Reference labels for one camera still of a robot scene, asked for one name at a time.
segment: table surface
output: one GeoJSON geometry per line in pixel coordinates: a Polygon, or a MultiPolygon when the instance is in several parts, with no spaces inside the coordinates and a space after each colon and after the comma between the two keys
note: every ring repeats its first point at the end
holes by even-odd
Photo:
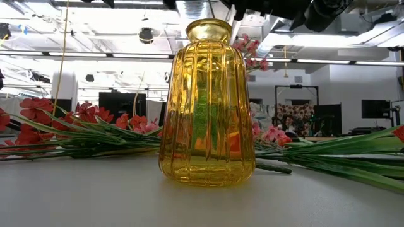
{"type": "Polygon", "coordinates": [[[165,178],[156,156],[0,163],[1,227],[404,225],[404,195],[299,167],[224,188],[165,178]]]}

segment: ribbed glass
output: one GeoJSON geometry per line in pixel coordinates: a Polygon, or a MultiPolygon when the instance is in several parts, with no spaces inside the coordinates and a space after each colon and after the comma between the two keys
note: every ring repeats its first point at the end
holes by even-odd
{"type": "Polygon", "coordinates": [[[246,69],[227,44],[231,27],[203,19],[187,28],[191,43],[172,65],[159,166],[179,182],[223,186],[255,167],[246,69]]]}

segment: ceiling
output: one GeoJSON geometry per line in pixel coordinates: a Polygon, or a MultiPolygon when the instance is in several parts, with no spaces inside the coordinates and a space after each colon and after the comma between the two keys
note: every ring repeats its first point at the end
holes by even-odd
{"type": "MultiPolygon", "coordinates": [[[[216,18],[229,21],[232,11],[220,1],[211,0],[216,18]]],[[[357,0],[355,6],[349,8],[353,13],[366,9],[366,5],[357,0]]],[[[394,5],[387,1],[382,5],[374,0],[372,11],[394,5]]],[[[67,36],[66,52],[107,52],[107,53],[137,53],[137,54],[175,54],[187,45],[186,26],[198,18],[212,17],[205,0],[179,1],[179,11],[165,9],[161,0],[132,1],[116,0],[116,9],[109,9],[102,1],[83,3],[80,0],[70,0],[69,8],[65,0],[0,0],[0,23],[9,23],[12,37],[6,40],[0,50],[29,50],[40,52],[60,52],[63,47],[66,12],[67,36]],[[143,44],[139,40],[142,28],[152,28],[153,43],[143,44]]],[[[356,16],[359,25],[368,27],[369,24],[356,16]]],[[[237,34],[248,34],[256,40],[264,40],[268,31],[266,28],[276,22],[273,16],[261,17],[259,13],[247,11],[237,34]]],[[[307,59],[349,59],[381,60],[388,56],[388,50],[380,47],[363,48],[320,48],[288,45],[285,48],[271,47],[273,57],[298,57],[307,59]]],[[[38,84],[30,81],[27,71],[31,70],[52,79],[53,72],[59,67],[59,60],[45,58],[21,58],[0,55],[0,68],[7,74],[5,84],[38,84]]],[[[89,86],[122,86],[135,88],[141,82],[143,85],[167,90],[165,73],[170,72],[169,62],[120,62],[120,61],[69,61],[79,79],[80,87],[89,86]],[[87,74],[93,74],[95,81],[88,83],[87,74]]],[[[274,63],[271,70],[283,69],[284,64],[274,63]]],[[[311,64],[290,64],[291,69],[302,69],[310,72],[316,68],[311,64]]],[[[43,95],[50,88],[27,88],[27,92],[43,95]]],[[[97,90],[81,90],[81,96],[93,96],[97,90]]]]}

